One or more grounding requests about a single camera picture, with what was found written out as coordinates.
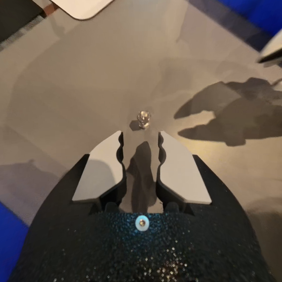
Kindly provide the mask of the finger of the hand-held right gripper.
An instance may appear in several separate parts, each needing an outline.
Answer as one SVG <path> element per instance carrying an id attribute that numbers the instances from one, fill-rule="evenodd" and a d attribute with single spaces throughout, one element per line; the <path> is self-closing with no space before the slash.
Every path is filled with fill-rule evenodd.
<path id="1" fill-rule="evenodd" d="M 260 51 L 258 64 L 279 64 L 282 61 L 282 30 Z"/>

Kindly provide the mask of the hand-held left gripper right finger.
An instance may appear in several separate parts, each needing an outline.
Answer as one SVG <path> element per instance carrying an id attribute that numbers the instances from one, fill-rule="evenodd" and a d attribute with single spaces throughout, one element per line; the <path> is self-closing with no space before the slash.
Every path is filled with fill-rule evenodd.
<path id="1" fill-rule="evenodd" d="M 212 199 L 192 153 L 165 131 L 158 133 L 159 166 L 156 195 L 165 209 L 176 203 L 184 213 L 191 213 L 190 204 L 210 205 Z"/>

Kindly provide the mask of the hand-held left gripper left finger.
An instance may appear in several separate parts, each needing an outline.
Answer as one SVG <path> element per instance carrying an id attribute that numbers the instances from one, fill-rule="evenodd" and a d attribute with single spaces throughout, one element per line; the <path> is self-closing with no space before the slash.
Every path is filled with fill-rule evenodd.
<path id="1" fill-rule="evenodd" d="M 107 205 L 116 205 L 119 209 L 127 192 L 123 136 L 118 130 L 90 152 L 73 194 L 73 203 L 94 203 L 98 210 L 106 210 Z"/>

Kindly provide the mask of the silver bolt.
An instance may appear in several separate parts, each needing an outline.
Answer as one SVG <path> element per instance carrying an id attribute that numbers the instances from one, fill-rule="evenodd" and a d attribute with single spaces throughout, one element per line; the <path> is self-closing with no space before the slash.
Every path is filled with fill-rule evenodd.
<path id="1" fill-rule="evenodd" d="M 140 129 L 146 130 L 150 126 L 151 114 L 148 111 L 140 111 L 137 115 L 137 121 Z"/>

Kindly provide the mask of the large blue box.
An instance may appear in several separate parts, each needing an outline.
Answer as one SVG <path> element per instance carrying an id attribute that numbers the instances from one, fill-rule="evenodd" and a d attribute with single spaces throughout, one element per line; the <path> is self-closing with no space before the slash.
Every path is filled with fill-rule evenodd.
<path id="1" fill-rule="evenodd" d="M 0 281 L 6 282 L 23 247 L 28 226 L 0 203 Z"/>

